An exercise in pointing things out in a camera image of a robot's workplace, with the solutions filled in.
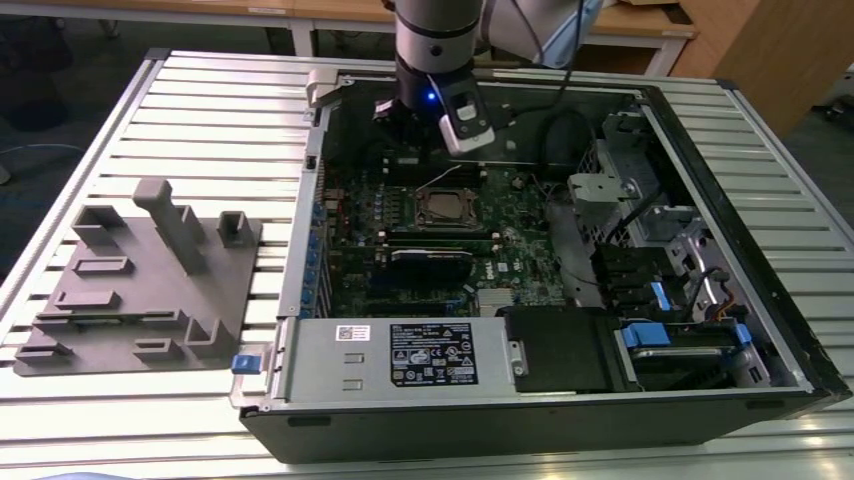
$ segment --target sticker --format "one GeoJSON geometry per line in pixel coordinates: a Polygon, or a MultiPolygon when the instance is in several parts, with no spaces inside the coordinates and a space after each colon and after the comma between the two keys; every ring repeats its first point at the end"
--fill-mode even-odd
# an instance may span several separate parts
{"type": "Polygon", "coordinates": [[[249,7],[247,8],[247,10],[249,11],[249,13],[268,13],[271,15],[284,15],[287,13],[287,10],[284,10],[283,8],[249,7]]]}
{"type": "Polygon", "coordinates": [[[679,32],[674,30],[664,30],[662,35],[666,37],[686,37],[691,38],[694,36],[694,32],[679,32]]]}
{"type": "Polygon", "coordinates": [[[339,325],[335,329],[335,341],[367,342],[371,340],[369,325],[339,325]]]}
{"type": "Polygon", "coordinates": [[[476,385],[471,323],[391,325],[391,383],[397,387],[476,385]]]}

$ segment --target barcode sticker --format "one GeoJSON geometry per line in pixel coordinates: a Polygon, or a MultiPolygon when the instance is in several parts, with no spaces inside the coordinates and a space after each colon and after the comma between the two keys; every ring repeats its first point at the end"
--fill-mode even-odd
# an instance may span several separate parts
{"type": "Polygon", "coordinates": [[[249,11],[249,13],[265,13],[268,15],[284,15],[287,13],[287,10],[284,8],[249,7],[247,8],[247,10],[249,11]]]}

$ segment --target cpu socket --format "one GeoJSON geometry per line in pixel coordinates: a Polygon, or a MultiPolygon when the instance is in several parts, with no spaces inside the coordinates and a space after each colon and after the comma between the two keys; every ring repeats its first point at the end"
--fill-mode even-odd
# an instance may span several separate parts
{"type": "Polygon", "coordinates": [[[415,193],[415,225],[421,230],[476,230],[476,198],[467,188],[420,189],[415,193]]]}

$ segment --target table leg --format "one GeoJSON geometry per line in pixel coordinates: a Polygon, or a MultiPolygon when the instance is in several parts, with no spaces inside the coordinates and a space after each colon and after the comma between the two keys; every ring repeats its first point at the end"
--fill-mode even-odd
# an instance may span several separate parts
{"type": "Polygon", "coordinates": [[[101,26],[104,36],[109,39],[118,38],[118,21],[117,20],[98,20],[97,24],[101,26]]]}
{"type": "Polygon", "coordinates": [[[313,57],[317,50],[317,32],[311,21],[291,20],[293,50],[297,57],[313,57]]]}
{"type": "Polygon", "coordinates": [[[668,38],[664,40],[662,47],[655,51],[644,75],[651,77],[666,77],[670,75],[670,70],[672,70],[672,66],[676,64],[686,43],[687,40],[684,38],[668,38]]]}

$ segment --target circuit board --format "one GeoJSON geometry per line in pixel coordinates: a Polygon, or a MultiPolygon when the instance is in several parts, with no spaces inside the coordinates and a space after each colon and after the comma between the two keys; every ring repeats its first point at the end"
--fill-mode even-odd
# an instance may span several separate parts
{"type": "Polygon", "coordinates": [[[481,172],[471,188],[388,185],[365,171],[327,177],[333,317],[477,316],[477,291],[492,289],[509,291],[511,304],[566,303],[547,192],[511,167],[481,172]],[[464,281],[377,288],[379,265],[399,251],[469,254],[464,281]]]}

